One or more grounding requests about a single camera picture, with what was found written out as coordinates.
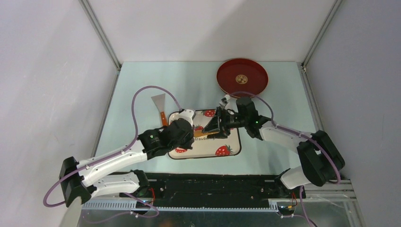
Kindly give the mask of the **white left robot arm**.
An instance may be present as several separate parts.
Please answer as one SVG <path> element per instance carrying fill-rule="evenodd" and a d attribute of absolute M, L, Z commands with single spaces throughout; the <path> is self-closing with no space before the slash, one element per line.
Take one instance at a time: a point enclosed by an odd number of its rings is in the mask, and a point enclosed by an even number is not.
<path fill-rule="evenodd" d="M 102 156 L 81 161 L 66 158 L 59 174 L 63 204 L 69 207 L 76 198 L 86 203 L 94 197 L 113 193 L 134 193 L 144 197 L 149 192 L 149 183 L 143 171 L 133 170 L 126 175 L 115 175 L 115 172 L 164 156 L 178 147 L 192 148 L 193 142 L 193 121 L 180 117 L 168 126 L 143 131 L 133 144 Z"/>

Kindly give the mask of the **white strawberry print tray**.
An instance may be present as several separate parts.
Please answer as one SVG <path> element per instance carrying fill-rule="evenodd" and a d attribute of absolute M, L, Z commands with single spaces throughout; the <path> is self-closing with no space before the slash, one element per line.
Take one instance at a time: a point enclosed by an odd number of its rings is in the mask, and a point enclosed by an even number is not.
<path fill-rule="evenodd" d="M 214 109 L 196 110 L 193 119 L 194 129 L 201 131 L 215 114 Z M 168 153 L 172 159 L 209 158 L 234 156 L 241 151 L 241 142 L 238 129 L 232 129 L 225 139 L 197 137 L 192 143 L 191 149 L 175 148 Z"/>

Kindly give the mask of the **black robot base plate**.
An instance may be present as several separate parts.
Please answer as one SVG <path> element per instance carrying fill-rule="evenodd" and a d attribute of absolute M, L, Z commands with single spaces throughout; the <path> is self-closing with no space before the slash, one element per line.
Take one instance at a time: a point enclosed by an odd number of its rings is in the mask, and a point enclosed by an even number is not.
<path fill-rule="evenodd" d="M 265 180 L 157 180 L 132 195 L 154 206 L 261 208 L 273 199 L 293 198 Z"/>

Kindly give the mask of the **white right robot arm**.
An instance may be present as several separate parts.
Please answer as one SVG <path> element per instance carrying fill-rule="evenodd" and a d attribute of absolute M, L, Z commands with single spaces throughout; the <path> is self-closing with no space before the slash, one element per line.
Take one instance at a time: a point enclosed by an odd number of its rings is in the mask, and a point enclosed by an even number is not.
<path fill-rule="evenodd" d="M 340 170 L 345 161 L 325 131 L 310 133 L 280 125 L 272 117 L 260 115 L 250 97 L 237 99 L 237 109 L 233 110 L 230 99 L 229 95 L 221 99 L 202 132 L 224 139 L 232 129 L 244 128 L 251 138 L 276 143 L 295 152 L 300 166 L 285 170 L 275 179 L 275 192 L 279 197 L 286 198 L 295 188 L 306 184 L 321 187 L 334 179 L 340 183 Z"/>

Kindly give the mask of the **wooden dough roller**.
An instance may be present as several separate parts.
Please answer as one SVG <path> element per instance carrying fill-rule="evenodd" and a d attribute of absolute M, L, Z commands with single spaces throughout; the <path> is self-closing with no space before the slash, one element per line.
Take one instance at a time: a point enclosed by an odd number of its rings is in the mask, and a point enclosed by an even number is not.
<path fill-rule="evenodd" d="M 199 137 L 204 137 L 204 136 L 209 136 L 209 135 L 213 135 L 213 134 L 217 134 L 218 132 L 203 132 L 201 130 L 198 131 L 194 131 L 193 135 L 195 138 L 199 138 Z"/>

